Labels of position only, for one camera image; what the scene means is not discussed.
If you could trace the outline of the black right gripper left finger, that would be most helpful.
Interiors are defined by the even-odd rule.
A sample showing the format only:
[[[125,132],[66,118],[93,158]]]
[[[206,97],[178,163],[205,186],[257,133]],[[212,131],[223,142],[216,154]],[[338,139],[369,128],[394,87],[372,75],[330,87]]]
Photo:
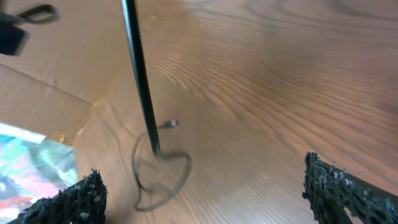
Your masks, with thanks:
[[[105,224],[108,190],[96,169],[54,197],[41,198],[7,224]]]

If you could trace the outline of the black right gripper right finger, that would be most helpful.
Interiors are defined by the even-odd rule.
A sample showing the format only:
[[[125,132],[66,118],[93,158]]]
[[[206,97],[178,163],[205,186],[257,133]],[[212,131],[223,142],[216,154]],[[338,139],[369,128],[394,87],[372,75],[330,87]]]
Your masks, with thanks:
[[[318,223],[397,224],[397,196],[322,161],[305,156],[304,192]]]

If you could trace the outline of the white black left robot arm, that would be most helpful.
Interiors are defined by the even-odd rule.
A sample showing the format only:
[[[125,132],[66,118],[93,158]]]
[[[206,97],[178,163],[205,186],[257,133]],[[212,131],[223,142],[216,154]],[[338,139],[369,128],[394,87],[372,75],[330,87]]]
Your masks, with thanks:
[[[58,18],[58,9],[51,4],[40,4],[18,14],[1,11],[1,54],[19,55],[20,49],[28,38],[28,33],[18,27],[19,24],[42,25],[56,21]]]

